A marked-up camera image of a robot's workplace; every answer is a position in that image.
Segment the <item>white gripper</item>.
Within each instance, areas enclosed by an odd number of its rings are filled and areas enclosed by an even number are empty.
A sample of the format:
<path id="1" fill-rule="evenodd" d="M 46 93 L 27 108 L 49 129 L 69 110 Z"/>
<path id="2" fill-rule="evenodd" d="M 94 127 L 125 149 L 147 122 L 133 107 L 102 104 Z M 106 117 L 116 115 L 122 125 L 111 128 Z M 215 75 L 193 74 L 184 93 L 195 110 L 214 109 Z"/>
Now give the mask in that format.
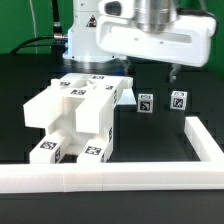
<path id="1" fill-rule="evenodd" d="M 104 51 L 172 63 L 173 83 L 180 65 L 201 67 L 209 59 L 216 18 L 178 8 L 175 0 L 101 0 L 96 42 Z"/>

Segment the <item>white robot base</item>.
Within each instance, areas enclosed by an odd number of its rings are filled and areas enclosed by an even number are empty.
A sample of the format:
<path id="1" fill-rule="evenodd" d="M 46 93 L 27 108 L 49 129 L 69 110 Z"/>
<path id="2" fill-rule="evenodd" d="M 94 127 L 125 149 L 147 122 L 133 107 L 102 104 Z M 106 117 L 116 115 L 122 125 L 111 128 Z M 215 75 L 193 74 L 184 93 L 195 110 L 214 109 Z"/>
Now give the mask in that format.
<path id="1" fill-rule="evenodd" d="M 117 65 L 126 56 L 103 52 L 96 44 L 100 0 L 73 0 L 73 24 L 67 32 L 66 64 L 85 70 Z"/>

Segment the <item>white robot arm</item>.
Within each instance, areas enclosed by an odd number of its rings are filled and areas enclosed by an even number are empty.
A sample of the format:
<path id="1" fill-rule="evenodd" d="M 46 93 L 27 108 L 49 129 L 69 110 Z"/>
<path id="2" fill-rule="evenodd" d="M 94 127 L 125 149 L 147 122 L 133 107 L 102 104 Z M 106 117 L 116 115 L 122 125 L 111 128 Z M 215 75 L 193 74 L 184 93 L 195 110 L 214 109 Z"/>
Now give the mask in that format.
<path id="1" fill-rule="evenodd" d="M 167 62 L 173 81 L 183 65 L 202 67 L 210 55 L 216 17 L 181 8 L 176 0 L 101 0 L 96 42 L 104 51 Z"/>

